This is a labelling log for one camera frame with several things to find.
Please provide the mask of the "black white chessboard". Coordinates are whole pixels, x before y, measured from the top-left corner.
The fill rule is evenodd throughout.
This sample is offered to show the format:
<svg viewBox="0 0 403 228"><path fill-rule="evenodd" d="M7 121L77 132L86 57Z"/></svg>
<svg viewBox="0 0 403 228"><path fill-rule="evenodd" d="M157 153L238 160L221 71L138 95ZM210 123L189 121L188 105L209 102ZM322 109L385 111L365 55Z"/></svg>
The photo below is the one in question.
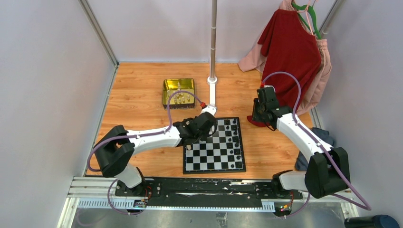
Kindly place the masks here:
<svg viewBox="0 0 403 228"><path fill-rule="evenodd" d="M232 125L237 125L238 135ZM192 150L183 148L183 174L245 172L246 163L239 117L217 118L217 131L210 131L205 141L193 143Z"/></svg>

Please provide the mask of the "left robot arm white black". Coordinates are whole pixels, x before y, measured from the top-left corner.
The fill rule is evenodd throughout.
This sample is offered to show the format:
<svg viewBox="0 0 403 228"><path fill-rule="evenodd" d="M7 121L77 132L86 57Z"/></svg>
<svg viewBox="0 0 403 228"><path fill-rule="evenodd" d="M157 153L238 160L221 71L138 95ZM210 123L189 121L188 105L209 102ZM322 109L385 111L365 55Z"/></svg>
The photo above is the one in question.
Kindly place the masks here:
<svg viewBox="0 0 403 228"><path fill-rule="evenodd" d="M216 127L214 115L217 107L204 105L201 113L181 122L170 122L163 128L132 131L122 125L115 126L92 150L99 172L105 178L116 178L134 196L145 192L145 179L139 168L129 163L132 156L152 149L181 147L205 140L212 127Z"/></svg>

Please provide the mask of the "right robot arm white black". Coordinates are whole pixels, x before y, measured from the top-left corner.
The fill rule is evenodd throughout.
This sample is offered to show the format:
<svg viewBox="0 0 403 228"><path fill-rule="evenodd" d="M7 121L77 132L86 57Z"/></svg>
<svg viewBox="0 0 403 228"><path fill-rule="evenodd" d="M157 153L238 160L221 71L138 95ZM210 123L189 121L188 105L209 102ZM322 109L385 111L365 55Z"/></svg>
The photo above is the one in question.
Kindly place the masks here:
<svg viewBox="0 0 403 228"><path fill-rule="evenodd" d="M252 120L288 137L308 162L306 171L282 171L273 175L271 191L284 198L291 190L307 191L316 199L348 189L348 154L321 140L288 106L280 106L273 87L257 89Z"/></svg>

